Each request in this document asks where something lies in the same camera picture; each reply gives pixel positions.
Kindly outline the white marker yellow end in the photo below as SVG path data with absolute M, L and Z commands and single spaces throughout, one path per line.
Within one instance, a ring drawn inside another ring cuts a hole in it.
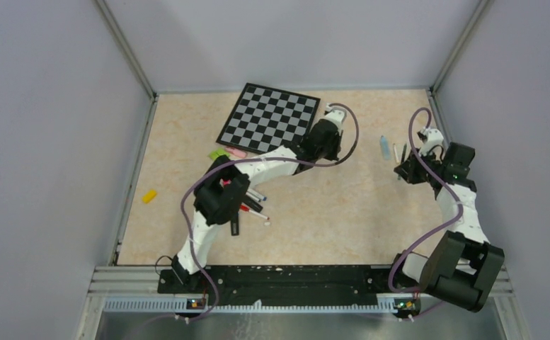
M 399 159 L 399 154 L 398 154 L 397 146 L 396 146 L 395 143 L 393 144 L 392 149 L 393 149 L 393 152 L 394 152 L 394 160 L 395 160 L 396 164 L 399 164 L 400 159 Z

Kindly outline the light blue highlighter body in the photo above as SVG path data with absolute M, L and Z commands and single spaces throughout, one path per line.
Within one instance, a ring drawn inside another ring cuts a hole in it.
M 389 148 L 389 142 L 388 142 L 387 138 L 384 135 L 382 135 L 380 137 L 379 144 L 380 144 L 380 147 L 381 147 L 382 156 L 383 156 L 384 160 L 389 161 L 391 159 L 391 151 L 390 151 L 390 148 Z

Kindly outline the green ink clear pen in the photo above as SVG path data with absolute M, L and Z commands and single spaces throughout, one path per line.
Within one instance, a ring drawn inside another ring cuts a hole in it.
M 404 143 L 403 148 L 402 148 L 402 153 L 401 153 L 401 159 L 400 159 L 400 162 L 399 162 L 400 165 L 402 165 L 406 160 L 406 151 L 407 151 L 407 143 Z M 402 179 L 401 175 L 398 175 L 397 180 L 401 180 L 401 179 Z

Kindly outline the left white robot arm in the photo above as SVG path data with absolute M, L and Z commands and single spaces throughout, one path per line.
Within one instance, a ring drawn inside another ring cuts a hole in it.
M 175 284 L 185 293 L 200 287 L 200 271 L 219 231 L 241 209 L 249 189 L 267 181 L 294 176 L 318 166 L 320 159 L 329 166 L 339 163 L 345 114 L 339 110 L 325 114 L 300 142 L 279 146 L 271 152 L 232 161 L 218 157 L 205 175 L 188 190 L 195 197 L 193 215 L 185 215 L 188 237 L 174 256 Z

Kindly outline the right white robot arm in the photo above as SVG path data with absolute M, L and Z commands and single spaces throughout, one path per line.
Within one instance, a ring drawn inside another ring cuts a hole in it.
M 411 251 L 389 273 L 391 286 L 421 293 L 470 312 L 478 312 L 504 264 L 504 251 L 484 234 L 476 210 L 476 184 L 469 179 L 472 147 L 452 142 L 442 159 L 434 154 L 419 162 L 412 154 L 394 168 L 406 183 L 431 185 L 442 213 L 443 236 L 429 256 Z

